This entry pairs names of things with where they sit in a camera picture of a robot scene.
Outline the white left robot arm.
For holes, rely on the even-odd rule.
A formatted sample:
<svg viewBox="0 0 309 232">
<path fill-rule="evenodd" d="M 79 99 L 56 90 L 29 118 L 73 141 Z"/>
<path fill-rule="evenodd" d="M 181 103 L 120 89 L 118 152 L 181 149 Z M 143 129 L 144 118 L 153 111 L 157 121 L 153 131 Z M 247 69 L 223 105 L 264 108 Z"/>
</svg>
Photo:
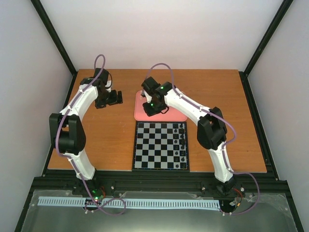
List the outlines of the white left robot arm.
<svg viewBox="0 0 309 232">
<path fill-rule="evenodd" d="M 91 104 L 97 109 L 123 103 L 121 91 L 112 89 L 111 74 L 96 68 L 93 77 L 84 78 L 72 100 L 59 113 L 49 116 L 51 144 L 59 156 L 65 157 L 76 172 L 76 177 L 85 180 L 83 188 L 89 194 L 100 190 L 95 167 L 85 151 L 86 135 L 82 120 Z"/>
</svg>

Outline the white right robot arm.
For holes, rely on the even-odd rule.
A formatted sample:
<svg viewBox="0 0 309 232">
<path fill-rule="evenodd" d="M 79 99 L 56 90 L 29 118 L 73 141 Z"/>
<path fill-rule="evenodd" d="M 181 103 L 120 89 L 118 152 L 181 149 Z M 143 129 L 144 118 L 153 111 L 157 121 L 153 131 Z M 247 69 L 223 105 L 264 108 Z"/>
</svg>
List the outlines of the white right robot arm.
<svg viewBox="0 0 309 232">
<path fill-rule="evenodd" d="M 141 87 L 142 96 L 146 98 L 143 109 L 147 116 L 157 115 L 172 107 L 196 124 L 197 140 L 208 150 L 214 166 L 214 176 L 220 182 L 216 189 L 220 195 L 228 195 L 236 181 L 227 155 L 227 122 L 223 119 L 221 110 L 197 103 L 170 82 L 161 85 L 152 77 L 148 77 Z"/>
</svg>

